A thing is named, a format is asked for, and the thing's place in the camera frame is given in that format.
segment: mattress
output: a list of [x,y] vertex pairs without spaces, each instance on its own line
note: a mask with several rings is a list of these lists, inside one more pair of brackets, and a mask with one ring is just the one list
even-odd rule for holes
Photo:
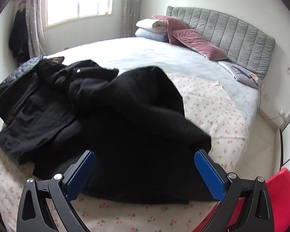
[[[51,56],[64,64],[92,59],[120,72],[139,66],[159,66],[183,97],[186,118],[212,137],[209,153],[227,171],[235,171],[245,152],[258,105],[258,90],[235,81],[219,64],[189,49],[145,38],[122,38],[92,43]],[[0,210],[8,231],[16,231],[17,210],[24,182],[34,164],[14,164],[0,150]],[[133,205],[80,194],[72,202],[90,231],[187,231],[207,216],[215,203]],[[65,231],[51,201],[59,231]]]

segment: red chair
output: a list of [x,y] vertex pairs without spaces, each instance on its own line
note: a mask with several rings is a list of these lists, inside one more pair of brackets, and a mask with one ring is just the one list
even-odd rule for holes
[[[266,181],[274,214],[275,232],[285,232],[290,226],[290,171],[286,168]],[[239,199],[228,226],[236,223],[244,198]],[[193,232],[200,232],[215,212],[217,205]]]

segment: floral blanket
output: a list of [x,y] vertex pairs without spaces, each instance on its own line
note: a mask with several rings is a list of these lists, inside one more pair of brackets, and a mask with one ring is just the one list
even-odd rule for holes
[[[168,74],[183,96],[186,118],[212,137],[209,152],[214,162],[235,171],[248,142],[248,127],[219,82]],[[16,231],[20,195],[34,164],[17,166],[0,149],[0,210],[8,231]],[[52,201],[50,211],[60,232],[66,231]],[[94,232],[191,232],[208,215],[215,202],[188,205],[137,205],[101,200],[80,194],[74,209]]]

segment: white folded blanket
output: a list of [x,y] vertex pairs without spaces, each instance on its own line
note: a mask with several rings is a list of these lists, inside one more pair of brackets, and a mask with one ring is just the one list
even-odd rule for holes
[[166,25],[167,22],[159,21],[157,19],[144,19],[136,23],[137,27],[154,33],[167,32]]

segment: window frame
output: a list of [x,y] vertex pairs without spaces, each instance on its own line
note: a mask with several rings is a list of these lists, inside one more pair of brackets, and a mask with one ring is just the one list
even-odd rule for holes
[[109,13],[107,14],[94,14],[94,15],[88,15],[88,16],[78,16],[78,17],[75,17],[75,18],[69,18],[69,19],[66,19],[64,21],[60,21],[60,22],[57,22],[57,23],[53,23],[53,24],[48,24],[48,12],[47,12],[47,0],[41,0],[41,18],[42,18],[42,29],[43,31],[47,31],[53,27],[57,27],[59,25],[64,25],[64,24],[68,24],[72,21],[75,21],[75,20],[86,20],[86,19],[89,19],[89,18],[100,18],[100,17],[113,17],[114,16],[114,6],[113,6],[113,1],[114,0],[109,0],[108,2],[108,6],[109,6]]

